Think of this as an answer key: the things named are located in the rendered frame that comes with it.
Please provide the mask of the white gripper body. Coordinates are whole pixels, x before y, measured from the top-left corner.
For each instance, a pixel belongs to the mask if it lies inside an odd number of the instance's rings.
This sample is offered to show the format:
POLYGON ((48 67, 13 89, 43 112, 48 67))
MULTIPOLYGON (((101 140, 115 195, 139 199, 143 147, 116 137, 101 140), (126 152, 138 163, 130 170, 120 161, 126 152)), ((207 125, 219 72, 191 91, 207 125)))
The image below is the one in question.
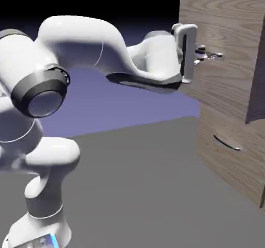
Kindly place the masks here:
POLYGON ((177 23, 172 26, 172 33, 178 47, 182 50, 181 74, 183 83, 191 83, 194 77, 197 26, 177 23))

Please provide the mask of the tall wood drawer front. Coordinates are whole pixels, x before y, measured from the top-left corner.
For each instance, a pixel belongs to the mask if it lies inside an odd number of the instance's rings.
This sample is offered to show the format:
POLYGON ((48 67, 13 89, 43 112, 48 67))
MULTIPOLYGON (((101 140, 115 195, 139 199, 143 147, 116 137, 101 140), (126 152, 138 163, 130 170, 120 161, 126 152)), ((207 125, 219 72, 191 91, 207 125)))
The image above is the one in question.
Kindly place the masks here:
POLYGON ((245 124, 265 119, 265 0, 180 0, 179 21, 219 53, 195 67, 185 92, 245 124))

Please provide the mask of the light wood cabinet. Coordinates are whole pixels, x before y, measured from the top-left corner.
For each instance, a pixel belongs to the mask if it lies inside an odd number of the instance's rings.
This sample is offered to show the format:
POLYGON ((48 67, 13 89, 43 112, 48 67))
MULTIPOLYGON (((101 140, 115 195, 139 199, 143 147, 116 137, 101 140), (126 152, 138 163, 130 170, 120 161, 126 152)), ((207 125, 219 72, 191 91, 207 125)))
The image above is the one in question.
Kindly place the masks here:
POLYGON ((180 0, 213 60, 181 91, 200 102, 197 154, 265 210, 265 0, 180 0))

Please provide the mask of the short wood drawer front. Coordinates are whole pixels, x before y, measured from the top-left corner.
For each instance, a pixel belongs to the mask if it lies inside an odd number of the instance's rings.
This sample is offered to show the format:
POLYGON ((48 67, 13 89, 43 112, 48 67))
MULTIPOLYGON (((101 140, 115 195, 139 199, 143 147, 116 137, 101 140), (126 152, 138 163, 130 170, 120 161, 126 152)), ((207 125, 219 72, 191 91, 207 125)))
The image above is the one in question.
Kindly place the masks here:
POLYGON ((244 124, 202 105, 196 152, 222 179, 265 210, 265 120, 244 124), (214 134, 242 151, 226 147, 214 134))

